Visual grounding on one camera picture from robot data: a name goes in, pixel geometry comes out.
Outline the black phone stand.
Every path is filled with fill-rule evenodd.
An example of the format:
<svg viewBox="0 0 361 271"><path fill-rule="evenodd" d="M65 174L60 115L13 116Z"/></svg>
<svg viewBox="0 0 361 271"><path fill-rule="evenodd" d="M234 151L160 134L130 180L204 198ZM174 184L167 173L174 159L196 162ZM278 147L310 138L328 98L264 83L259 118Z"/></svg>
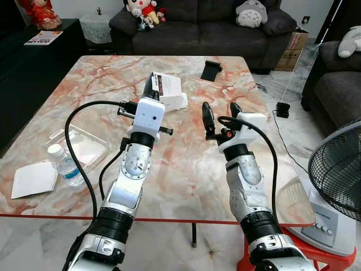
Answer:
<svg viewBox="0 0 361 271"><path fill-rule="evenodd" d="M201 79L209 82L214 82L219 72L222 71L222 66L219 62L206 60L204 69L201 73Z"/></svg>

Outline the black power adapter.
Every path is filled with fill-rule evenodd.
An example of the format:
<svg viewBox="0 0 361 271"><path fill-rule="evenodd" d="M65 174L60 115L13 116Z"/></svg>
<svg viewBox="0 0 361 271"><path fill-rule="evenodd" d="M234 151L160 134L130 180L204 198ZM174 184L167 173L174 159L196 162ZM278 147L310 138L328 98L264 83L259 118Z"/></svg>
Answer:
<svg viewBox="0 0 361 271"><path fill-rule="evenodd" d="M289 118L289 109L290 105L284 102L277 102L276 103L276 115L279 118L288 119Z"/></svg>

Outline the dark grey long sofa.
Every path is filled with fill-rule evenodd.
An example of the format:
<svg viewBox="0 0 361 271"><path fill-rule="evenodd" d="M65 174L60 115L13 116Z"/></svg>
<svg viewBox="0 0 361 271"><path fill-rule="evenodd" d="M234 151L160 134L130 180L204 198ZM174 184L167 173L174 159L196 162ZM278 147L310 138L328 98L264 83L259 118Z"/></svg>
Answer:
<svg viewBox="0 0 361 271"><path fill-rule="evenodd" d="M241 56L256 74L276 67L297 22L281 0L258 0L268 21L258 28L237 25L237 7L248 0L155 0L166 21L139 31L139 19L123 7L109 21L113 47L124 56Z"/></svg>

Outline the red white doll plush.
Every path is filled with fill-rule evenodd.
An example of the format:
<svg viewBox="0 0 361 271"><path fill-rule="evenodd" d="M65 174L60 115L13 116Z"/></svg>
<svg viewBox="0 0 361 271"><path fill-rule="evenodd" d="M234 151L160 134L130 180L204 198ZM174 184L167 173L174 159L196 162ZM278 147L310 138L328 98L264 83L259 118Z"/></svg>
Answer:
<svg viewBox="0 0 361 271"><path fill-rule="evenodd" d="M158 8L155 0L123 0L125 8L137 19L138 30L148 31L159 25L167 11Z"/></svg>

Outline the white lace covered side table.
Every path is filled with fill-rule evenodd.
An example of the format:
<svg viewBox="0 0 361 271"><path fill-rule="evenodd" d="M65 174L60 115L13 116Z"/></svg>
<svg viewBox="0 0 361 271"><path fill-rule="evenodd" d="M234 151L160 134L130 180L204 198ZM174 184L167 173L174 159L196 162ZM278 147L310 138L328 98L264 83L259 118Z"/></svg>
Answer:
<svg viewBox="0 0 361 271"><path fill-rule="evenodd" d="M84 15L80 24L85 39L95 44L111 43L110 20L112 15Z"/></svg>

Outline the tall brown cardboard box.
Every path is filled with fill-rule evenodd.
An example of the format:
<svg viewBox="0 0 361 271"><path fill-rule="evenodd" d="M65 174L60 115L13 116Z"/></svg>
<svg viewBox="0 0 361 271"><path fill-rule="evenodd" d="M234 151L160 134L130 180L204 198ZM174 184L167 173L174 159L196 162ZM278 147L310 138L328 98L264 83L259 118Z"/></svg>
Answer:
<svg viewBox="0 0 361 271"><path fill-rule="evenodd" d="M309 33L304 29L297 28L292 33L292 38L286 47L284 54L279 59L278 64L274 67L275 71L293 71L299 62L300 56L305 47Z"/></svg>

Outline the clear plastic tray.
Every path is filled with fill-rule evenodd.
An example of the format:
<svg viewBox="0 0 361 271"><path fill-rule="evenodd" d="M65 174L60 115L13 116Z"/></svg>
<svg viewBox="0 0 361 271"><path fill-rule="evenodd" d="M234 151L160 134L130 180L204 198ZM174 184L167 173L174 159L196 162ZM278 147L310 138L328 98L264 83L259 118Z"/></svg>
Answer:
<svg viewBox="0 0 361 271"><path fill-rule="evenodd" d="M69 136L71 138L72 146L74 147L74 153L77 155L86 171L93 170L108 155L110 152L110 145L108 142L75 125L70 124L69 127L71 129ZM41 147L41 153L49 158L47 148L54 144L61 145L65 151L68 151L67 144L65 144L64 129L59 129L49 136L47 142Z"/></svg>

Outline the grey round totoro plush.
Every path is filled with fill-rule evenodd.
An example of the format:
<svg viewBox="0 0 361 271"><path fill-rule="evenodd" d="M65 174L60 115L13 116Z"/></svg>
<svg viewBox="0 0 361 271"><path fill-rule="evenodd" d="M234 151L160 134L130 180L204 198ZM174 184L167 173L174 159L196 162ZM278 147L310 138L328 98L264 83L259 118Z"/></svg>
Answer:
<svg viewBox="0 0 361 271"><path fill-rule="evenodd" d="M238 0L235 23L245 28L259 28L267 23L268 13L263 0Z"/></svg>

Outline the clear plastic water bottle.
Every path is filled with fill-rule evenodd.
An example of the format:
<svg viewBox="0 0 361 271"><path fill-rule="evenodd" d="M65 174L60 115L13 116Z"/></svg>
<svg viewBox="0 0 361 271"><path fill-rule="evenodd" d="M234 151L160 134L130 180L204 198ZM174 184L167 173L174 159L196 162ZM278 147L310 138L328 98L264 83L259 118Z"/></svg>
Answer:
<svg viewBox="0 0 361 271"><path fill-rule="evenodd" d="M47 153L56 172L69 186L83 184L83 177L75 165L74 160L67 150L60 144L53 144L47 147Z"/></svg>

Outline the red white magazine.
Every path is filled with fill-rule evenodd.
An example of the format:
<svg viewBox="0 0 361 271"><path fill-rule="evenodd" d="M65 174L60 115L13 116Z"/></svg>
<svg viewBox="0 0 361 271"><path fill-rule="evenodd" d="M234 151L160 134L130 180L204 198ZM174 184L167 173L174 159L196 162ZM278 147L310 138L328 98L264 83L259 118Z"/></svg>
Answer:
<svg viewBox="0 0 361 271"><path fill-rule="evenodd" d="M47 46L59 38L63 31L39 31L36 36L24 43L25 46Z"/></svg>

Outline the black low cabinet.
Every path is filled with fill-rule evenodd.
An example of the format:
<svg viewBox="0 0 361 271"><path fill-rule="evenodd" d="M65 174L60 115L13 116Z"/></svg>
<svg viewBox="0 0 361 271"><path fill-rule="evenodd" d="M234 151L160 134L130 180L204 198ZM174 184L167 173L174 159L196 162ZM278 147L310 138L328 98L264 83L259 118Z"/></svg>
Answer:
<svg viewBox="0 0 361 271"><path fill-rule="evenodd" d="M87 54L82 26L64 19L48 45L27 45L39 33L25 28L0 40L0 158L77 60Z"/></svg>

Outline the red dressed figurine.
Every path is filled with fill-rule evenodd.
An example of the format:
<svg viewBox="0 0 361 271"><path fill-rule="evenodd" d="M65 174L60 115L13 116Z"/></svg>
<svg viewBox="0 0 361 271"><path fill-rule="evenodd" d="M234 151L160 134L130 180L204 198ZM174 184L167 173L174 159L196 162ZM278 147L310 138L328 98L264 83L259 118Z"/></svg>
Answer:
<svg viewBox="0 0 361 271"><path fill-rule="evenodd" d="M40 30L52 30L62 26L62 20L52 10L51 0L18 0L33 25Z"/></svg>

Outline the white grey long plush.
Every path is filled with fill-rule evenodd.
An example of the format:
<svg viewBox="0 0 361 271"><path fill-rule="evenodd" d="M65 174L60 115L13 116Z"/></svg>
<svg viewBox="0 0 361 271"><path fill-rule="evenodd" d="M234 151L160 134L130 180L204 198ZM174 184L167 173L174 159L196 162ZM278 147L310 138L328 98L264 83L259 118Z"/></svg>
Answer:
<svg viewBox="0 0 361 271"><path fill-rule="evenodd" d="M361 51L361 26L353 26L341 39L337 54L340 58L348 58Z"/></svg>

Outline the black cage electric fan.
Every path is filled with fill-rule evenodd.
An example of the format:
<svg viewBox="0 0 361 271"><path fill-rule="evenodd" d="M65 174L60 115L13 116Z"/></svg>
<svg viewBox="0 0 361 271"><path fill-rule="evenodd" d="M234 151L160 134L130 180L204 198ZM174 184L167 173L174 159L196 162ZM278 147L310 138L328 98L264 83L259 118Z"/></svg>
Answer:
<svg viewBox="0 0 361 271"><path fill-rule="evenodd" d="M343 125L325 138L307 165L309 180L301 181L315 212L315 224L290 227L297 238L333 255L356 250L361 213L361 120Z"/></svg>

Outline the white paper sheet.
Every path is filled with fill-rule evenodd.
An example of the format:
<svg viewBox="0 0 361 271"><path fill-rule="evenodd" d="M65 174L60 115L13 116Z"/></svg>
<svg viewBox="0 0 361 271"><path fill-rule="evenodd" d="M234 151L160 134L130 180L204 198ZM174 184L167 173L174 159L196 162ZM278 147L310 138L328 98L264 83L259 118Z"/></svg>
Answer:
<svg viewBox="0 0 361 271"><path fill-rule="evenodd" d="M11 199L53 191L57 176L50 161L18 168L11 188Z"/></svg>

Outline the red plastic stool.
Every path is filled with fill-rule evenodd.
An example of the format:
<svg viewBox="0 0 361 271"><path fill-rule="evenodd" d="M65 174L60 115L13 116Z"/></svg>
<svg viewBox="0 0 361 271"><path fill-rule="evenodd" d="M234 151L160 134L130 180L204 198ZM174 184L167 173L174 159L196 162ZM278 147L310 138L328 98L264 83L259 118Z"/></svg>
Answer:
<svg viewBox="0 0 361 271"><path fill-rule="evenodd" d="M350 256L333 255L327 251L320 250L309 243L295 237L289 230L282 228L283 233L289 235L294 244L304 253L309 260L314 261L315 267L318 268L318 263L325 263L326 266L318 269L319 271L345 271L353 265L356 258L356 250Z"/></svg>

